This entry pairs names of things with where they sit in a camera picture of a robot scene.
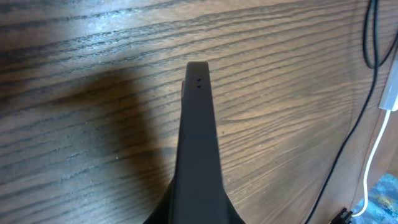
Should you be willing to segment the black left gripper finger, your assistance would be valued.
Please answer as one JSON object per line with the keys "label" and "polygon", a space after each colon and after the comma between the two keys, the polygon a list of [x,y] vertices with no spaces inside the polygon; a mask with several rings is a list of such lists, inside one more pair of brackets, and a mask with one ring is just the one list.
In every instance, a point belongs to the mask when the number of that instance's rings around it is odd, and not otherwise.
{"label": "black left gripper finger", "polygon": [[224,187],[207,62],[188,62],[174,176],[144,224],[238,224]]}

